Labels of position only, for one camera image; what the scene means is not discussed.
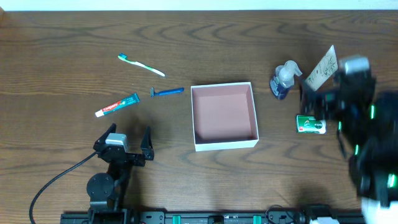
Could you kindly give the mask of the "white box pink interior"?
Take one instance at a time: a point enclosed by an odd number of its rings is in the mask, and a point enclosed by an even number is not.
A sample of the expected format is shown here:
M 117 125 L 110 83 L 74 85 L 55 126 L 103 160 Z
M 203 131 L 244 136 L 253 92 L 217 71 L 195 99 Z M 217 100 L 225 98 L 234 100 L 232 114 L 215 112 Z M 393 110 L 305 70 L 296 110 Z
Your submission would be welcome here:
M 196 85 L 190 90 L 197 152 L 252 148 L 258 143 L 251 83 Z

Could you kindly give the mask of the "white Pantene tube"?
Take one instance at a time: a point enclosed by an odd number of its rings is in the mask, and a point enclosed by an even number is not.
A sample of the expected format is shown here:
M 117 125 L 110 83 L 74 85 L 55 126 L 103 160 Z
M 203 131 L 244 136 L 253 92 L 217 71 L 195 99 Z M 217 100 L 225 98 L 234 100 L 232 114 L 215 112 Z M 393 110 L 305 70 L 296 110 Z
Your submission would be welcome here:
M 338 69 L 335 48 L 332 45 L 317 66 L 305 80 L 306 84 L 317 91 Z

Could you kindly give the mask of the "green soap bar pack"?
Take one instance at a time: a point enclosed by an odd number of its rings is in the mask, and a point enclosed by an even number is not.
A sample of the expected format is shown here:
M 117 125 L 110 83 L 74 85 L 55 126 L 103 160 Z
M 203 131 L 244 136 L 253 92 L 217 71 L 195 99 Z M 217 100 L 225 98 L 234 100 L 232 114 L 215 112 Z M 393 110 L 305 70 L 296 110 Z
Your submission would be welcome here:
M 316 120 L 314 116 L 297 115 L 296 127 L 298 133 L 326 133 L 326 121 Z

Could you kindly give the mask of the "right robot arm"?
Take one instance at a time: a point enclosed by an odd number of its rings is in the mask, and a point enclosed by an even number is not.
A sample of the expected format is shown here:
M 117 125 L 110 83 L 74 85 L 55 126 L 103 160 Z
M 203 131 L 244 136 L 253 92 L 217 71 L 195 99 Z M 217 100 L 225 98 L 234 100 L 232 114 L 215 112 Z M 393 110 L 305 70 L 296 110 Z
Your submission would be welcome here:
M 366 223 L 397 223 L 397 93 L 374 97 L 369 70 L 337 72 L 338 87 L 316 92 L 300 83 L 300 111 L 335 121 L 339 141 L 353 148 L 349 175 Z

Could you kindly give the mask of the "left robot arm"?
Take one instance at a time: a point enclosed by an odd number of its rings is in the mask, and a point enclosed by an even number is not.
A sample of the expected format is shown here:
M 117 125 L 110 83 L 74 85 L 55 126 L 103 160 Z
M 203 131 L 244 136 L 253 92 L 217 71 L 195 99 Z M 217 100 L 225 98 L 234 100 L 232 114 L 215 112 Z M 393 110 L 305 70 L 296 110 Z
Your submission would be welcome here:
M 146 161 L 154 159 L 154 148 L 150 136 L 151 128 L 146 127 L 141 141 L 141 153 L 128 151 L 127 136 L 116 132 L 116 124 L 94 143 L 98 157 L 108 163 L 105 173 L 95 174 L 87 183 L 90 208 L 96 212 L 117 211 L 124 199 L 134 166 L 144 167 Z

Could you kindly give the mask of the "Colgate toothpaste tube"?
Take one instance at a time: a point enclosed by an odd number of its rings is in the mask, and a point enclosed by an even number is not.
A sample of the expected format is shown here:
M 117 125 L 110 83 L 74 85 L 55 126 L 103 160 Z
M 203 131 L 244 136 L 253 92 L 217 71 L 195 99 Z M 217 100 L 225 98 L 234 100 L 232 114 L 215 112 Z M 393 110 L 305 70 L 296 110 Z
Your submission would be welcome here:
M 101 108 L 99 111 L 97 111 L 95 113 L 95 116 L 97 118 L 99 118 L 99 117 L 104 116 L 106 114 L 109 114 L 109 113 L 112 113 L 114 111 L 120 110 L 121 108 L 127 107 L 129 105 L 133 105 L 133 104 L 136 104 L 136 103 L 139 103 L 139 102 L 140 102 L 140 99 L 139 99 L 137 93 L 134 93 L 131 96 L 128 96 L 128 97 L 126 97 L 126 98 L 124 98 L 122 100 L 119 100 L 119 101 L 111 104 L 111 105 L 108 105 L 108 106 L 106 106 L 104 108 Z

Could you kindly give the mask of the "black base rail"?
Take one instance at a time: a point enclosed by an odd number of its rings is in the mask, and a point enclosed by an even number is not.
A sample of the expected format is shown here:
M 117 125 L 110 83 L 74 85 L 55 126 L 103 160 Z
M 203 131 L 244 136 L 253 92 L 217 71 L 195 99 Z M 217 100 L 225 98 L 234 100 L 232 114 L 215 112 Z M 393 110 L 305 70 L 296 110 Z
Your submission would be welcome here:
M 364 224 L 359 210 L 338 210 L 327 205 L 309 205 L 300 210 L 271 207 L 265 212 L 67 212 L 60 216 L 61 224 L 135 223 L 135 224 L 257 224 L 257 223 L 342 223 Z

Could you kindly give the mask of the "clear soap pump bottle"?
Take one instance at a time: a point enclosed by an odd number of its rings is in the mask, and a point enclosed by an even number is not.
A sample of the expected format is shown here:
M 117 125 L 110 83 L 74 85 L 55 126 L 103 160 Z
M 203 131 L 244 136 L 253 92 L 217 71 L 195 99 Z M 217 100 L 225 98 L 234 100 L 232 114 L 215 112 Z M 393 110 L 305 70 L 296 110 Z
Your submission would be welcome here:
M 288 60 L 284 65 L 275 68 L 274 75 L 270 79 L 270 89 L 278 100 L 283 100 L 294 86 L 294 76 L 301 76 L 298 65 L 293 60 Z

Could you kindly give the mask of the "green white toothbrush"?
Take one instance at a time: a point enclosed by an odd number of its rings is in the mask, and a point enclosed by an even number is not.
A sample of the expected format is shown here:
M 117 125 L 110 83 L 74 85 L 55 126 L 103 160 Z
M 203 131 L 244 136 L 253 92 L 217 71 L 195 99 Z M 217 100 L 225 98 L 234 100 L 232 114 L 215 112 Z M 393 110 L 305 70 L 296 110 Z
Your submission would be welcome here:
M 149 70 L 149 71 L 151 71 L 151 72 L 153 72 L 153 73 L 156 73 L 156 74 L 159 75 L 160 77 L 166 77 L 166 74 L 163 73 L 163 72 L 161 72 L 160 70 L 158 70 L 158 69 L 156 69 L 156 68 L 153 68 L 153 67 L 150 67 L 150 66 L 148 66 L 148 65 L 145 65 L 145 64 L 143 64 L 143 63 L 140 63 L 140 62 L 138 62 L 138 61 L 131 61 L 131 60 L 128 59 L 128 56 L 125 55 L 125 54 L 123 54 L 123 53 L 120 53 L 120 54 L 118 55 L 118 59 L 120 59 L 120 60 L 122 60 L 122 61 L 124 61 L 124 62 L 126 62 L 126 63 L 129 63 L 129 64 L 131 64 L 131 65 L 135 65 L 135 66 L 144 68 L 144 69 L 146 69 L 146 70 Z

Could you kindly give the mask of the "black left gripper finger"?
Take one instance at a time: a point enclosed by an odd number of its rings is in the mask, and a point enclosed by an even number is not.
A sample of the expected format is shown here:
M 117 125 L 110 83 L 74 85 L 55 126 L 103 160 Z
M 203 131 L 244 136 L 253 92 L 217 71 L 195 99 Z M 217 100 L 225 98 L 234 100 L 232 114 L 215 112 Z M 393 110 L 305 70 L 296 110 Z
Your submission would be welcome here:
M 116 127 L 117 125 L 113 123 L 106 131 L 105 133 L 94 143 L 94 146 L 100 146 L 106 144 L 106 139 L 111 133 L 116 132 Z
M 150 126 L 146 127 L 144 137 L 141 141 L 141 150 L 143 153 L 153 153 L 154 152 L 154 148 L 153 148 L 152 140 L 151 140 Z

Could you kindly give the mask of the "blue disposable razor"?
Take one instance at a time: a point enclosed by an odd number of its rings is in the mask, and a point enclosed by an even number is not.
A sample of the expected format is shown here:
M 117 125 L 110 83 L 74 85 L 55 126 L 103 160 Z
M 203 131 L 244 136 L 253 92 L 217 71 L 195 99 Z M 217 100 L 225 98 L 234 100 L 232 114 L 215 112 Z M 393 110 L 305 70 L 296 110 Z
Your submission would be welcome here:
M 155 96 L 173 95 L 173 94 L 177 94 L 177 93 L 182 93 L 182 92 L 184 92 L 184 90 L 185 90 L 184 87 L 182 87 L 182 88 L 175 88 L 175 89 L 155 92 L 154 87 L 152 87 L 150 89 L 150 97 L 153 98 Z

